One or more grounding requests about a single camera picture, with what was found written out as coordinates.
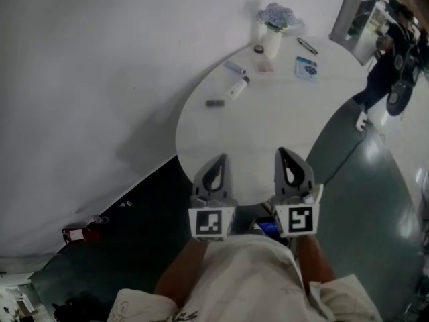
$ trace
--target beige shirt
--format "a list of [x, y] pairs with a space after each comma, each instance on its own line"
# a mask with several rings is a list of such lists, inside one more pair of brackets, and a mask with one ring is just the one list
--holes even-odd
[[310, 284], [307, 297], [289, 249], [244, 235], [211, 244], [185, 306], [166, 297], [120, 290], [108, 322], [381, 321], [355, 276]]

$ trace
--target red object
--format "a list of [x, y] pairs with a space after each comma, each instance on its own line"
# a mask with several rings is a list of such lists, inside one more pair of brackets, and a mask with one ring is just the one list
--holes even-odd
[[89, 228], [66, 228], [62, 230], [62, 237], [67, 244], [101, 241], [101, 234]]

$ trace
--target flower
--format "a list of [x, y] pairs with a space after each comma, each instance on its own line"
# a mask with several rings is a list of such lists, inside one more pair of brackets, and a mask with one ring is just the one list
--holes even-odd
[[296, 19], [290, 8], [283, 7], [278, 3], [270, 3], [267, 8], [257, 12], [256, 18], [274, 31], [280, 31], [287, 26], [298, 25], [301, 20]]

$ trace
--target white table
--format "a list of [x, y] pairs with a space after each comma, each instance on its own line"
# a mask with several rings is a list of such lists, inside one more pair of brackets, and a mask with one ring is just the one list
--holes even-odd
[[[274, 194], [274, 156], [283, 146], [304, 159], [335, 111], [366, 86], [367, 73], [347, 50], [324, 38], [305, 37], [319, 55], [285, 37], [274, 74], [257, 74], [254, 60], [265, 58], [253, 46], [229, 60], [247, 70], [249, 85], [233, 101], [224, 92], [240, 75], [216, 67], [195, 89], [183, 108], [176, 131], [180, 164], [188, 178], [221, 153], [231, 159], [233, 196], [240, 205], [267, 201]], [[296, 57], [318, 64], [318, 82], [295, 75]], [[223, 99], [224, 107], [206, 106]]]

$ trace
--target white backdrop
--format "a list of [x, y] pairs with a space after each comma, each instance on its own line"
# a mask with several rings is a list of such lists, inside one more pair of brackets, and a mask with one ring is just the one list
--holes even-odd
[[0, 0], [0, 255], [57, 250], [171, 158], [188, 94], [272, 1], [327, 36], [343, 0]]

